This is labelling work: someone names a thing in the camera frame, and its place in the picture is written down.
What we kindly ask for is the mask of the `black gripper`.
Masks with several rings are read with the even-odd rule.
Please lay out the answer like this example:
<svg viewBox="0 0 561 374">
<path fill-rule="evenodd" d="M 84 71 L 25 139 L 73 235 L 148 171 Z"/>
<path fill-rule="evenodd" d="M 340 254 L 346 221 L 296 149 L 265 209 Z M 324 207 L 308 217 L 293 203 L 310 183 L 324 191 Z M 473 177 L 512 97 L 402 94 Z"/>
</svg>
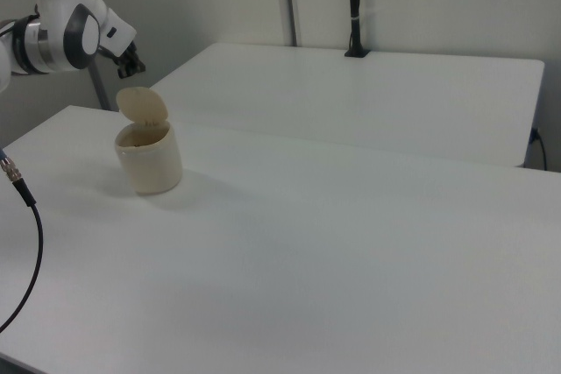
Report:
<svg viewBox="0 0 561 374">
<path fill-rule="evenodd" d="M 117 74 L 120 79 L 131 77 L 132 73 L 144 73 L 146 70 L 146 65 L 137 54 L 137 47 L 134 41 L 119 56 L 116 56 L 103 46 L 98 47 L 98 53 L 105 58 L 111 59 L 118 66 Z"/>
</svg>

